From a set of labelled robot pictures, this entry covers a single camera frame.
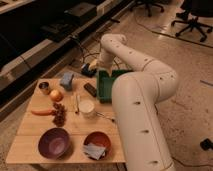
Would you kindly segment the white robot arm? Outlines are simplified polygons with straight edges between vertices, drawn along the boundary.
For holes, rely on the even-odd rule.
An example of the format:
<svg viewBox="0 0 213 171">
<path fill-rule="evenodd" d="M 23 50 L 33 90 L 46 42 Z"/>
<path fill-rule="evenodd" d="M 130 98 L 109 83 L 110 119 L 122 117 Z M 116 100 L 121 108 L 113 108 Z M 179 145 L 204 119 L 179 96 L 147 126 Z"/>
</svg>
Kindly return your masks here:
<svg viewBox="0 0 213 171">
<path fill-rule="evenodd" d="M 114 81 L 112 107 L 128 171 L 176 171 L 155 105 L 173 96 L 179 77 L 169 65 L 126 45 L 123 34 L 101 38 L 98 65 L 119 58 L 131 70 Z"/>
</svg>

